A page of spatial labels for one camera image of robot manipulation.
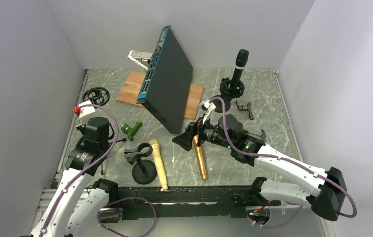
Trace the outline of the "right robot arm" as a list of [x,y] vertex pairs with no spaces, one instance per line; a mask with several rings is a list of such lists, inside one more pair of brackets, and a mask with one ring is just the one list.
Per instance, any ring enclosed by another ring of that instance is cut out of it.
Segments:
[[230,149],[230,155],[242,164],[270,169],[291,180],[291,183],[281,183],[257,177],[249,190],[249,199],[255,205],[284,201],[309,207],[329,221],[344,216],[341,209],[348,191],[341,170],[307,165],[278,152],[266,144],[264,138],[264,132],[249,134],[233,115],[227,115],[220,117],[217,125],[200,117],[172,141],[186,151],[193,145],[210,142]]

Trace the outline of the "black tripod shock-mount stand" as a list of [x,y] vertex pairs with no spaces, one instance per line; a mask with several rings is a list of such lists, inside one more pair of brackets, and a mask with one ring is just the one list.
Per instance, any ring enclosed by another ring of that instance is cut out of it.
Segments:
[[[83,94],[83,101],[90,100],[93,104],[104,106],[109,102],[110,93],[104,87],[94,87]],[[98,157],[110,147],[110,140],[115,136],[115,131],[109,120],[104,117],[90,119],[87,129],[83,133],[83,145]]]

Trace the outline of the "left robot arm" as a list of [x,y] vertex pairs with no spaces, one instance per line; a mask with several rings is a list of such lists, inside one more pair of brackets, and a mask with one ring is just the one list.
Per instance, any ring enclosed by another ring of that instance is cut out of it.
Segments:
[[91,118],[78,127],[82,137],[69,153],[61,181],[45,213],[31,230],[31,237],[77,237],[99,210],[118,203],[116,182],[100,178],[78,204],[110,147],[114,130],[105,117]]

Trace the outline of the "dark gold microphone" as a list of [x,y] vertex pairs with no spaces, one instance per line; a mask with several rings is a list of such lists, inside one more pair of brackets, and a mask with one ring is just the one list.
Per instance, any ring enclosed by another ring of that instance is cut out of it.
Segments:
[[207,174],[207,166],[206,166],[206,161],[204,157],[203,150],[201,146],[198,145],[198,136],[196,135],[193,138],[193,145],[195,148],[195,154],[197,158],[197,164],[199,167],[199,172],[202,180],[208,179],[208,174]]

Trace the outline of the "black round-base mic stand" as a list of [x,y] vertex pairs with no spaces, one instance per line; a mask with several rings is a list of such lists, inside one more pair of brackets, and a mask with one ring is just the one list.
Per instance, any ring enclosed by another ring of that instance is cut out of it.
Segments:
[[153,148],[150,143],[141,143],[135,149],[124,149],[124,157],[133,165],[132,177],[138,184],[149,184],[157,176],[155,164],[144,159],[152,154]]

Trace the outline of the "light gold microphone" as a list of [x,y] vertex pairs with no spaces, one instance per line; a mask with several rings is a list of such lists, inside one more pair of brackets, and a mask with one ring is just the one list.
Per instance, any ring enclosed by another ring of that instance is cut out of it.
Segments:
[[157,142],[156,139],[152,139],[149,141],[151,147],[152,147],[152,156],[154,160],[154,164],[156,167],[157,175],[159,178],[159,182],[161,185],[161,190],[162,191],[167,191],[168,190],[168,182],[166,178],[166,172],[164,169],[161,153],[160,153],[160,146]]

